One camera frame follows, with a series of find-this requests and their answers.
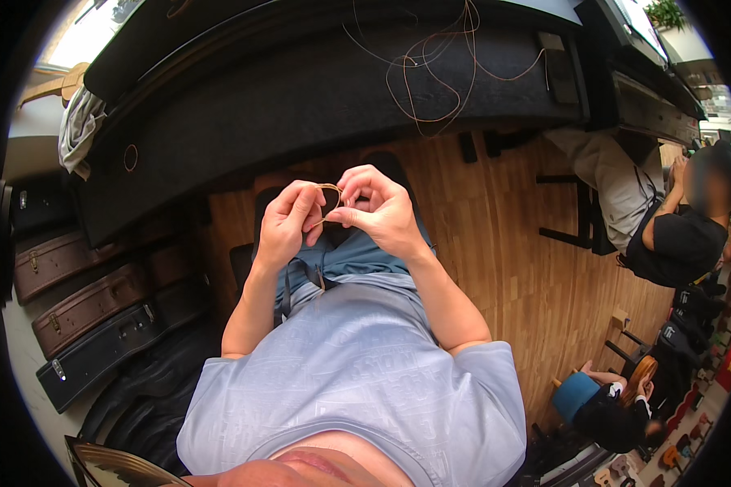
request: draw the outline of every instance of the hand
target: hand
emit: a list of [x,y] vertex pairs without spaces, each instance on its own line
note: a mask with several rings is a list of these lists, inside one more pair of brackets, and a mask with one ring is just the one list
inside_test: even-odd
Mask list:
[[682,187],[683,185],[683,177],[685,176],[685,166],[688,165],[687,158],[683,156],[677,156],[674,158],[674,162],[671,165],[670,176],[672,178],[672,182],[675,186],[679,185]]
[[639,396],[647,397],[646,391],[644,390],[644,386],[650,382],[650,377],[648,375],[645,375],[642,377],[641,380],[639,380],[639,384],[636,385],[636,394]]
[[647,398],[647,401],[648,401],[648,402],[649,402],[649,400],[650,400],[650,396],[652,396],[652,395],[653,395],[653,390],[655,390],[655,385],[653,384],[653,381],[651,380],[651,381],[649,381],[649,382],[648,382],[648,383],[647,383],[647,384],[646,384],[646,385],[644,386],[644,392],[645,392],[645,393],[647,393],[647,394],[645,394],[645,395],[644,395],[644,397],[646,397],[646,398]]
[[[328,213],[328,221],[360,228],[383,251],[404,261],[428,247],[403,186],[369,164],[346,170],[338,187],[344,206]],[[357,201],[360,196],[369,200]]]
[[322,226],[311,226],[322,219],[323,206],[325,196],[316,183],[293,181],[284,188],[266,207],[255,264],[279,272],[301,249],[303,230],[309,232],[306,245],[313,246]]

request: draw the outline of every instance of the beige pants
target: beige pants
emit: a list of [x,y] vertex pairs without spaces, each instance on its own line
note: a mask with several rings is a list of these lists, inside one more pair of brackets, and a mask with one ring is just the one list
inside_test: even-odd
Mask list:
[[607,134],[556,129],[544,136],[566,153],[579,179],[599,192],[606,236],[625,254],[653,196],[666,198],[658,147],[638,168]]

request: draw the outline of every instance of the lips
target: lips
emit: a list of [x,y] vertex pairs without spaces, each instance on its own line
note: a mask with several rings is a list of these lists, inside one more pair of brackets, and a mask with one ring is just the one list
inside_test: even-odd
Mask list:
[[349,477],[347,477],[345,473],[341,472],[341,469],[339,467],[336,467],[331,461],[329,461],[325,457],[321,457],[316,453],[310,453],[303,450],[293,450],[284,453],[277,458],[274,458],[274,460],[280,461],[282,463],[300,461],[306,463],[307,465],[311,465],[321,472],[325,472],[326,474],[332,475],[333,477],[339,478],[344,482],[351,484],[351,482],[349,481]]

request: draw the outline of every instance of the blue stool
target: blue stool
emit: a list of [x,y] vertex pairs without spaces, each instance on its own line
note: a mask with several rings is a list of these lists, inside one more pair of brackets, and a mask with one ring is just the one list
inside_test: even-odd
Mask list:
[[554,379],[553,383],[558,387],[553,396],[553,405],[566,423],[571,423],[579,408],[601,388],[584,372],[569,375],[562,384],[558,379]]

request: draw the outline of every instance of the light blue t-shirt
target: light blue t-shirt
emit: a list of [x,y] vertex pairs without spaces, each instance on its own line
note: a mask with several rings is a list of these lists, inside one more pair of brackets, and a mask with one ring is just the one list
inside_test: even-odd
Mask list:
[[324,431],[387,454],[416,487],[503,485],[526,414],[510,346],[439,348],[414,282],[351,274],[308,283],[252,354],[210,358],[176,440],[192,474],[224,472]]

